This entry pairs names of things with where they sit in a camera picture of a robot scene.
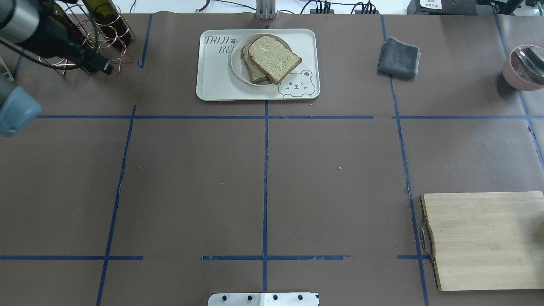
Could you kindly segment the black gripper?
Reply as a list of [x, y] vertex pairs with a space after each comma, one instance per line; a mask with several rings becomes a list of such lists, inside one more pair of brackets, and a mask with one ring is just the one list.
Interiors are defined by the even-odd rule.
[[66, 27], [54, 17], [40, 17], [36, 31], [25, 41], [25, 48], [43, 58], [63, 57], [89, 68], [89, 72], [111, 75], [114, 68], [101, 54], [93, 54], [81, 37], [72, 39]]

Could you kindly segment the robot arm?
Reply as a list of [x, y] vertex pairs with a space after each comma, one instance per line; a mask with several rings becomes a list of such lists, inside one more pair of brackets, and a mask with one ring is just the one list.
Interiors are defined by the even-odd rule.
[[35, 98], [15, 82], [23, 58], [46, 68], [104, 72], [113, 67], [89, 45], [80, 29], [56, 0], [2, 0], [0, 2], [1, 48], [17, 56], [14, 67], [1, 58], [0, 131], [12, 137], [26, 128], [42, 111]]

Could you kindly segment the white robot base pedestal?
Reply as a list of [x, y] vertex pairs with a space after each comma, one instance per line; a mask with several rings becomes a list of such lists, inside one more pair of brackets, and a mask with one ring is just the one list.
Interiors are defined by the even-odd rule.
[[255, 292], [212, 294], [208, 306], [319, 306], [317, 293]]

